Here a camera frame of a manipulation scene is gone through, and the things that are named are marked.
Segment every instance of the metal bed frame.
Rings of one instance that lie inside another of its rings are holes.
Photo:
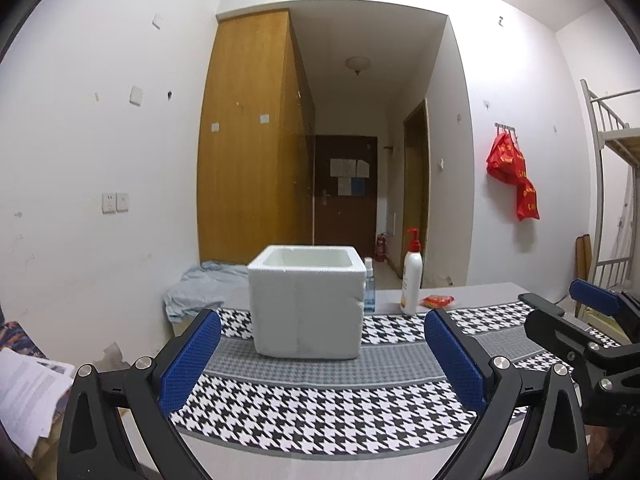
[[[590,90],[584,79],[580,80],[582,92],[587,104],[593,146],[596,160],[596,226],[593,240],[593,256],[589,269],[588,281],[602,288],[611,289],[625,285],[631,279],[631,270],[636,250],[636,226],[638,225],[638,179],[640,178],[640,128],[631,128],[604,101],[616,97],[640,93],[640,89],[628,90],[617,94],[599,97]],[[604,209],[604,176],[602,172],[602,150],[607,146],[617,153],[632,168],[633,172],[633,218],[631,248],[628,256],[609,260],[600,259],[600,245],[602,243],[602,218]],[[619,333],[612,333],[612,327],[607,326],[599,318],[590,315],[583,307],[580,317],[599,330],[619,339]]]

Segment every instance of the ceiling light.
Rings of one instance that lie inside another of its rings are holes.
[[[353,70],[356,75],[360,75],[360,72],[366,70],[367,68],[371,68],[371,60],[368,57],[364,56],[353,56],[348,57],[344,64],[349,70]]]

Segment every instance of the black device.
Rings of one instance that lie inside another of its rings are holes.
[[[572,293],[594,308],[614,310],[632,333],[640,326],[638,302],[627,295],[614,296],[614,305],[612,296],[604,296],[601,289],[577,282]],[[517,407],[526,406],[527,414],[500,476],[505,480],[586,479],[584,424],[640,424],[640,344],[603,348],[599,340],[569,323],[554,304],[535,294],[520,299],[534,307],[524,325],[527,336],[570,364],[571,373],[560,362],[546,372],[517,368],[503,356],[487,354],[442,309],[425,316],[425,340],[460,403],[477,414],[437,480],[481,479]],[[63,421],[58,478],[142,480],[117,412],[130,408],[165,480],[209,479],[168,415],[186,402],[220,341],[220,329],[218,315],[204,310],[155,359],[140,358],[130,369],[117,372],[81,367]],[[580,386],[582,408],[572,377]],[[634,442],[635,437],[632,433],[628,440]]]
[[[118,408],[129,408],[165,480],[209,480],[168,420],[184,406],[220,342],[218,314],[201,311],[157,357],[141,357],[127,370],[78,369],[58,448],[60,480],[145,480]]]

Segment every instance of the paper document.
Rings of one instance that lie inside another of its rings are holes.
[[[70,365],[69,363],[60,363],[58,361],[50,361],[49,359],[41,359],[39,357],[33,356],[25,356],[29,359],[33,359],[41,366],[47,367],[49,370],[53,370],[62,375],[66,375],[67,377],[71,377],[73,379],[74,372],[76,371],[76,367]]]
[[[9,438],[32,456],[48,437],[58,400],[73,379],[9,348],[0,351],[0,422]]]
[[[344,175],[343,176],[356,176],[356,159],[345,158],[344,159]]]
[[[340,177],[338,179],[338,196],[351,196],[351,179]]]
[[[332,158],[329,161],[329,176],[344,176],[344,159]]]
[[[356,176],[361,178],[369,178],[369,163],[364,160],[358,160],[358,165],[356,166]]]

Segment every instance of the white foam box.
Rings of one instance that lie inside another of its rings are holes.
[[[353,247],[268,246],[248,269],[258,353],[303,359],[358,356],[366,269]]]

